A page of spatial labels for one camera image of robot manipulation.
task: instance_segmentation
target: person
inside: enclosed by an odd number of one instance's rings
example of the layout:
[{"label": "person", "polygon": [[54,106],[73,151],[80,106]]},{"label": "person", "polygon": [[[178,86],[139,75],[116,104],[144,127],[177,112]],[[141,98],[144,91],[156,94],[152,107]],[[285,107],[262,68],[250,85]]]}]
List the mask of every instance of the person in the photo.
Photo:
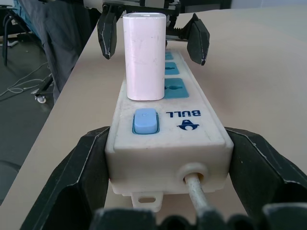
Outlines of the person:
[{"label": "person", "polygon": [[100,13],[91,13],[71,0],[42,3],[18,0],[39,36],[53,76],[56,102]]}]

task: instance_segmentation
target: blue switch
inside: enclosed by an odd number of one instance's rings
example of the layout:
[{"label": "blue switch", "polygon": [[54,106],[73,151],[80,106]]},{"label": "blue switch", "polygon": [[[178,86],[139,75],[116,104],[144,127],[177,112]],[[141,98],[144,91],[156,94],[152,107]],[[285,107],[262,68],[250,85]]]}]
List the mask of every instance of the blue switch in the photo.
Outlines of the blue switch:
[{"label": "blue switch", "polygon": [[158,131],[155,109],[137,109],[134,115],[134,132],[136,134],[153,134]]}]

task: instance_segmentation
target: floor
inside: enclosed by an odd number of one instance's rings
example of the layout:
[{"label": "floor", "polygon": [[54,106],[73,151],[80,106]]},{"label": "floor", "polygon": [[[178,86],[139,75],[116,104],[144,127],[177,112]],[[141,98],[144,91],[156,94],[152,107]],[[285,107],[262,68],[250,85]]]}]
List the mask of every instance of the floor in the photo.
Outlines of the floor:
[{"label": "floor", "polygon": [[[9,48],[7,67],[0,55],[0,94],[46,61],[44,52],[34,43],[22,42]],[[26,80],[43,79],[49,73],[45,64]],[[24,87],[36,84],[29,82]],[[34,89],[0,97],[0,205],[53,107],[52,94],[40,104],[31,94]]]}]

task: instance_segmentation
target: cable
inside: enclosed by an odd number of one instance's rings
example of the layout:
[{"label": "cable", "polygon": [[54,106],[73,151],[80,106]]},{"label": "cable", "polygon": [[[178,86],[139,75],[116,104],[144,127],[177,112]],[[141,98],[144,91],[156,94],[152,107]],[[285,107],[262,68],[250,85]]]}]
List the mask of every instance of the cable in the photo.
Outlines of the cable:
[{"label": "cable", "polygon": [[192,203],[196,209],[196,212],[199,212],[210,207],[205,194],[201,188],[201,182],[197,173],[190,173],[185,176],[186,185],[188,187],[189,195],[192,200]]},{"label": "cable", "polygon": [[17,83],[19,83],[21,80],[29,77],[32,73],[38,71],[43,65],[45,65],[47,63],[48,62],[45,62],[45,63],[41,64],[37,69],[33,70],[31,73],[27,74],[26,76],[20,78],[17,82],[15,82],[13,85],[8,87],[6,91],[0,93],[0,97],[3,96],[4,94],[6,94],[7,92],[12,92],[12,93],[15,93],[15,94],[20,94],[20,93],[24,92],[25,90],[28,90],[28,89],[31,89],[31,88],[34,88],[34,87],[38,86],[38,84],[37,84],[37,85],[26,87],[26,88],[18,88],[18,86],[22,86],[23,84],[26,84],[28,82],[31,82],[31,81],[40,81],[40,82],[42,82],[42,81],[44,81],[44,79],[43,80],[42,79],[32,79],[32,80],[27,80],[25,82],[22,82],[20,84],[17,84]]}]

